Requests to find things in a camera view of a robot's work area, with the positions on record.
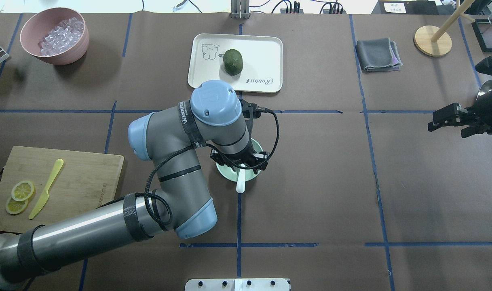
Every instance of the green avocado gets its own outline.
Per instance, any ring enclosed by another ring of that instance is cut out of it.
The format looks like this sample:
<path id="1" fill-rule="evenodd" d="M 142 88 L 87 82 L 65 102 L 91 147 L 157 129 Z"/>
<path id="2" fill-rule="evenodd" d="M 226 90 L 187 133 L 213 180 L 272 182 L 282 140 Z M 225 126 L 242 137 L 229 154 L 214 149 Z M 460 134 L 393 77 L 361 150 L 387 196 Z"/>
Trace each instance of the green avocado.
<path id="1" fill-rule="evenodd" d="M 242 55 L 238 50 L 233 48 L 227 50 L 223 56 L 224 70 L 230 75 L 235 76 L 242 72 Z"/>

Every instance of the light blue cap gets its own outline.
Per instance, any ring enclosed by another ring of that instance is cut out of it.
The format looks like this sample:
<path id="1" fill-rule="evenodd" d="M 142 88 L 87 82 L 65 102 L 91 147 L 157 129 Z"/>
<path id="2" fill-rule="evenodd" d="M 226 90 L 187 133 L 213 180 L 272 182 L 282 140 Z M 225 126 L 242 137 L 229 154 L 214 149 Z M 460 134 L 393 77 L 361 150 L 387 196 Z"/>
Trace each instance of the light blue cap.
<path id="1" fill-rule="evenodd" d="M 182 239 L 193 238 L 211 230 L 215 223 L 217 223 L 217 213 L 213 198 L 210 198 L 192 217 L 176 228 L 175 232 Z"/>
<path id="2" fill-rule="evenodd" d="M 147 125 L 150 120 L 151 114 L 140 117 L 137 120 L 131 122 L 129 124 L 129 128 L 127 129 L 127 138 L 129 139 L 129 144 L 135 155 L 137 155 L 141 160 L 150 160 L 149 155 L 147 154 Z"/>
<path id="3" fill-rule="evenodd" d="M 242 115 L 241 102 L 235 90 L 221 80 L 206 81 L 195 88 L 190 106 L 198 120 L 214 127 L 232 124 Z"/>

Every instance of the folded towel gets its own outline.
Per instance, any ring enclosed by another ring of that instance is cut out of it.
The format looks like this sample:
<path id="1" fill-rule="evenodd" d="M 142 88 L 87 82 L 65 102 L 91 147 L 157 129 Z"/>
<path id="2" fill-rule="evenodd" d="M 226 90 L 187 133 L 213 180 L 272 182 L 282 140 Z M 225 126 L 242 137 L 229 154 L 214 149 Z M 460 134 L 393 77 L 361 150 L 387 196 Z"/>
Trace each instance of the folded towel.
<path id="1" fill-rule="evenodd" d="M 367 72 L 401 70 L 402 62 L 397 44 L 388 37 L 358 40 L 355 48 L 361 68 Z"/>

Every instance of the wooden stand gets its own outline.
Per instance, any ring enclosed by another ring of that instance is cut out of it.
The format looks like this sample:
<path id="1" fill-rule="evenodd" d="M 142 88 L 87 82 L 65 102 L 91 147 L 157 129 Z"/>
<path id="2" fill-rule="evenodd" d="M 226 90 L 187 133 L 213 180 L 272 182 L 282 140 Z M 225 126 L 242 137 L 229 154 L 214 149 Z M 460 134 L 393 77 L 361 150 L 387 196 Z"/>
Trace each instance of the wooden stand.
<path id="1" fill-rule="evenodd" d="M 441 57 L 446 55 L 452 48 L 451 37 L 446 33 L 447 29 L 465 12 L 475 0 L 465 0 L 456 11 L 440 27 L 426 25 L 420 27 L 414 34 L 415 46 L 426 55 Z"/>

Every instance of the yellow knife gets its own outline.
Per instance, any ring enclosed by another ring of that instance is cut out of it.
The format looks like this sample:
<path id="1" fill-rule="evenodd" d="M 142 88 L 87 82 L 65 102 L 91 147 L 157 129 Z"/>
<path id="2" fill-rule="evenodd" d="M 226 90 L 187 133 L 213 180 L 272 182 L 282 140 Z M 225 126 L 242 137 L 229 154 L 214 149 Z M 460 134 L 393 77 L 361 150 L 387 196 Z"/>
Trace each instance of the yellow knife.
<path id="1" fill-rule="evenodd" d="M 43 209 L 46 201 L 48 201 L 48 197 L 50 197 L 48 190 L 50 190 L 50 186 L 52 186 L 53 181 L 59 174 L 59 171 L 61 171 L 61 168 L 63 168 L 63 165 L 64 165 L 64 160 L 62 160 L 61 158 L 58 158 L 55 161 L 55 164 L 53 165 L 52 168 L 52 172 L 50 173 L 50 176 L 48 177 L 48 181 L 44 186 L 43 192 L 41 192 L 41 196 L 39 197 L 39 200 L 37 200 L 37 204 L 34 206 L 34 209 L 32 209 L 32 212 L 28 216 L 28 219 L 33 219 L 41 211 L 41 209 Z"/>

